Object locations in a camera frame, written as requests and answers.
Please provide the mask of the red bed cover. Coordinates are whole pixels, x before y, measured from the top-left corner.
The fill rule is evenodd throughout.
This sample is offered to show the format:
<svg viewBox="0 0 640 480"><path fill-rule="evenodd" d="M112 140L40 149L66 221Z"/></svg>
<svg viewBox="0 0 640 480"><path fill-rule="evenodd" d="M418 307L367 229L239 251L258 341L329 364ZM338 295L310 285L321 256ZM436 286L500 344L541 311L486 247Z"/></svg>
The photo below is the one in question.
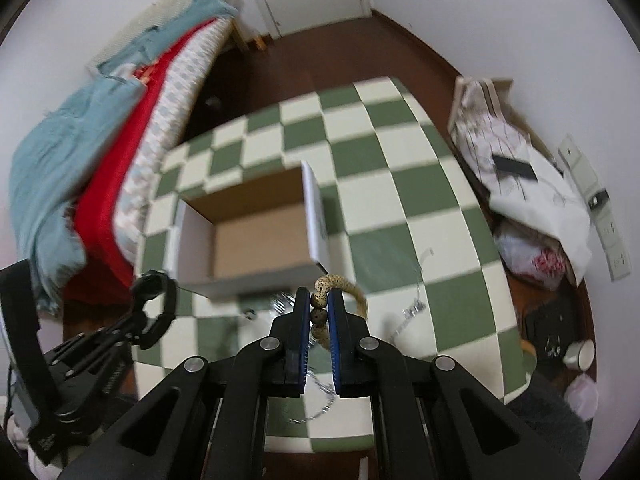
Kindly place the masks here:
<svg viewBox="0 0 640 480"><path fill-rule="evenodd" d="M172 42L147 63L122 63L129 78L143 84L142 97L116 130L116 136L99 157L98 166L72 203L70 221L84 264L66 280L65 302L126 304L134 271L117 246L114 214L120 190L143 142L157 101L162 96L166 74L189 42L198 42L216 30L218 18L198 24Z"/></svg>

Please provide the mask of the white cardboard box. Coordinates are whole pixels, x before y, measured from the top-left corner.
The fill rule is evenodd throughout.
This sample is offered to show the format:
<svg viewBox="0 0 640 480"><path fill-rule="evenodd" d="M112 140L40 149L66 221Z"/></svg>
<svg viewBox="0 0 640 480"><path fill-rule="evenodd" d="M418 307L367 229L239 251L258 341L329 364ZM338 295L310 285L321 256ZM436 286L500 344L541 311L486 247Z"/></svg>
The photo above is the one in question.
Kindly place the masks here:
<svg viewBox="0 0 640 480"><path fill-rule="evenodd" d="M330 270L319 185L306 162L179 200L165 257L209 299L309 285Z"/></svg>

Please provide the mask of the green white checkered tablecloth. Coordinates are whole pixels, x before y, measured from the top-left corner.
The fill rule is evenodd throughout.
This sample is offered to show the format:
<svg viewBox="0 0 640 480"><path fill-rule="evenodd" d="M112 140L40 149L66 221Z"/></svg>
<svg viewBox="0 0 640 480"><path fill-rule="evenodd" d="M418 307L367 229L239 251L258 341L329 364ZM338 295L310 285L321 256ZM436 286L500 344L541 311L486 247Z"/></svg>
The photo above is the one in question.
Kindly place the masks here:
<svg viewBox="0 0 640 480"><path fill-rule="evenodd" d="M326 218L330 272L367 295L370 333L416 358L452 356L505 404L529 386L506 272L484 214L431 118L397 78L312 92L235 118L169 152L156 174L136 269L166 268L179 198L306 162ZM275 294L179 292L177 319L137 351L142 396L188 356L234 356L269 332ZM267 451L365 450L368 399L330 396L330 354L309 352L298 399L271 399Z"/></svg>

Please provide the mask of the teal blue blanket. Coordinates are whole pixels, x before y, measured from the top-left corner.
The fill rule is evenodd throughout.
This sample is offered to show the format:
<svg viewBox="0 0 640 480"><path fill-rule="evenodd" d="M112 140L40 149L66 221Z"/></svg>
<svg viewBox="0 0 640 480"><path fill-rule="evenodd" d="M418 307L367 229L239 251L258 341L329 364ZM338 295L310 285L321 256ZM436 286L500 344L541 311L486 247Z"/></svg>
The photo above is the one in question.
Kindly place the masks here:
<svg viewBox="0 0 640 480"><path fill-rule="evenodd" d="M143 84L120 66L147 63L192 27L211 18L232 18L219 0L194 0L168 24L152 27L99 65L99 73L71 94L24 137L9 174L9 212L18 258L29 263L38 310L58 315L66 280L84 264L72 233L70 210L80 189L142 97Z"/></svg>

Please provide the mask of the black bag on floor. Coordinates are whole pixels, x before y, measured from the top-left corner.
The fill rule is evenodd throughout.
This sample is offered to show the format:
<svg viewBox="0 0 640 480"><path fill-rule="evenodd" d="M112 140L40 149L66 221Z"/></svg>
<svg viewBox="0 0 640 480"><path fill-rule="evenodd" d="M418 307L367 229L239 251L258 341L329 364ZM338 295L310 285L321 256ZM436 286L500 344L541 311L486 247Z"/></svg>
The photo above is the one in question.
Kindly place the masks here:
<svg viewBox="0 0 640 480"><path fill-rule="evenodd" d="M549 380L566 370L566 350L579 339L574 307L568 299L555 299L541 304L524 316L525 339L536 350L537 370Z"/></svg>

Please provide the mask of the red white plastic bag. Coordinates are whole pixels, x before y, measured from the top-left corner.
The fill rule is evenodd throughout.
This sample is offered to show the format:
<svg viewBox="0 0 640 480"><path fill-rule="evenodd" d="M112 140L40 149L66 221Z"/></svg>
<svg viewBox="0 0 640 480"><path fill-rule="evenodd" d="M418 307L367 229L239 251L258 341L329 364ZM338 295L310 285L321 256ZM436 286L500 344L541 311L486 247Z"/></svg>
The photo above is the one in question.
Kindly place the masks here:
<svg viewBox="0 0 640 480"><path fill-rule="evenodd" d="M517 278L540 288L557 290L567 271L567 263L557 244L504 220L494 232L498 253Z"/></svg>

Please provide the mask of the black smartphone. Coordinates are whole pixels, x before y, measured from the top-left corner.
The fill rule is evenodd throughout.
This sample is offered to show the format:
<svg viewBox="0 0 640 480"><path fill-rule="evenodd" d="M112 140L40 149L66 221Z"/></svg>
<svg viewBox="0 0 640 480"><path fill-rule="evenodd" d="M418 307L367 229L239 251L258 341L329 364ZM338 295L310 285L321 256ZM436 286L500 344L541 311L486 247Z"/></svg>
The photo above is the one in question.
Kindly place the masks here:
<svg viewBox="0 0 640 480"><path fill-rule="evenodd" d="M501 176L511 176L529 181L537 181L533 166L525 160L510 158L493 154L491 156L494 162L496 173Z"/></svg>

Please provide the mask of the white cup on floor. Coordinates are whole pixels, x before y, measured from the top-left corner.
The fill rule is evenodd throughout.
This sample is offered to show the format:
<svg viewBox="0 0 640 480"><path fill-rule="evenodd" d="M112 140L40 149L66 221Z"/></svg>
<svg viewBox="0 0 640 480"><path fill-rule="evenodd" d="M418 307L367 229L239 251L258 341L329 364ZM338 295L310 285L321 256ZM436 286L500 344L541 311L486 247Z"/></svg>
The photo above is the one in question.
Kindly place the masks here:
<svg viewBox="0 0 640 480"><path fill-rule="evenodd" d="M586 372L596 358L596 345L592 339L575 341L570 344L563 356L563 364L570 370Z"/></svg>

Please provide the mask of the white paper sheet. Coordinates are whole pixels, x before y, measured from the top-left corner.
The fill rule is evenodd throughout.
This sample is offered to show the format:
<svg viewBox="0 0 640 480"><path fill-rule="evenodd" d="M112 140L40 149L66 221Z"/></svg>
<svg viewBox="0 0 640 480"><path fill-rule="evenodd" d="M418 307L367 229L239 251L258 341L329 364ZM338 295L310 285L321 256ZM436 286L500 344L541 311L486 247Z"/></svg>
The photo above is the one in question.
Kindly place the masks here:
<svg viewBox="0 0 640 480"><path fill-rule="evenodd" d="M498 188L489 194L489 207L521 226L556 240L570 265L568 279L573 285L579 285L592 257L588 247L590 217L586 205L533 145L521 146L516 159L528 162L537 180L501 178Z"/></svg>

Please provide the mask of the white patterned tote bag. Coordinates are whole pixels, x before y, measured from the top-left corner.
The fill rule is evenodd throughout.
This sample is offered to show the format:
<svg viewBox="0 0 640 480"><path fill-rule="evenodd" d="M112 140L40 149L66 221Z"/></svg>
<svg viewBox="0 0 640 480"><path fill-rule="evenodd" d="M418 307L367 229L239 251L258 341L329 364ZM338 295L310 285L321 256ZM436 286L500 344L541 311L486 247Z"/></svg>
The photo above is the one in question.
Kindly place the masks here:
<svg viewBox="0 0 640 480"><path fill-rule="evenodd" d="M529 136L506 120L498 91L490 79L459 76L454 85L447 130L454 146L489 194L520 184L500 177L492 156L528 161Z"/></svg>

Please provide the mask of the checkered patterned mattress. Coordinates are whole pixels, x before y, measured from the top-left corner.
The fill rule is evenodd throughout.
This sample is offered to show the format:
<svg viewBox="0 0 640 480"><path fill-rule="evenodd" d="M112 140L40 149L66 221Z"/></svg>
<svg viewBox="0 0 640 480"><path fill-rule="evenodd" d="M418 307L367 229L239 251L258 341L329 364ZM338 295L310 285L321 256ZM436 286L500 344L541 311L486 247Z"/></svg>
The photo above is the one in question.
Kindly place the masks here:
<svg viewBox="0 0 640 480"><path fill-rule="evenodd" d="M130 264L136 262L155 175L183 134L198 92L229 38L232 25L232 18L215 18L194 30L168 62L160 93L152 102L150 118L115 202L115 244Z"/></svg>

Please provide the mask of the beige headboard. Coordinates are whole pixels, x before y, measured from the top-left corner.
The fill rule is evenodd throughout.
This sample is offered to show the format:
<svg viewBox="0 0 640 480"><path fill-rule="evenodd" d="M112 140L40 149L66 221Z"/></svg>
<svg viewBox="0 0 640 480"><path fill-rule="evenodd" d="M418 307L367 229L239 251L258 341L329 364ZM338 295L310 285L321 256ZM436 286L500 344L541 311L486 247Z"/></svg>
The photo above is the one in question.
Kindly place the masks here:
<svg viewBox="0 0 640 480"><path fill-rule="evenodd" d="M93 55L87 64L87 70L91 75L99 73L99 65L112 58L122 50L126 44L134 40L152 27L160 27L169 23L173 18L178 18L188 10L194 0L157 0L128 22L121 30L107 41L106 45ZM243 0L219 0L224 10L230 10L232 16L237 16L243 7Z"/></svg>

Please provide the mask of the black charger plug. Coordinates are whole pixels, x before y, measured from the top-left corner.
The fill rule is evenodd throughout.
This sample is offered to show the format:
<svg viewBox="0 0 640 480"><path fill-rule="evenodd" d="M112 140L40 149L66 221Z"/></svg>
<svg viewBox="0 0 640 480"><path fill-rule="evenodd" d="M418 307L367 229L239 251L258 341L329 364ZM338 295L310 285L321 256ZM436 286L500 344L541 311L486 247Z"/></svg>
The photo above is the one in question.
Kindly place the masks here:
<svg viewBox="0 0 640 480"><path fill-rule="evenodd" d="M601 188L595 192L593 196L588 198L587 205L591 211L597 211L607 204L609 200L610 196L608 195L608 191L605 188Z"/></svg>

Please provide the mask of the white wall socket strip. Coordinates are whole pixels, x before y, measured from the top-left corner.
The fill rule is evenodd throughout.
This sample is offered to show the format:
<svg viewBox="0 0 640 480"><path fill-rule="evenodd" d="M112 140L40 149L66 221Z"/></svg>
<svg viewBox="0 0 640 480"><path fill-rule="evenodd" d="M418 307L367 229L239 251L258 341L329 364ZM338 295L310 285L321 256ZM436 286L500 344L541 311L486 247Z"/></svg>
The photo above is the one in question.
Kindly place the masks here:
<svg viewBox="0 0 640 480"><path fill-rule="evenodd" d="M611 280L616 282L626 278L631 274L631 260L614 219L608 190L600 182L589 159L571 136L562 140L558 153L586 203L608 263Z"/></svg>

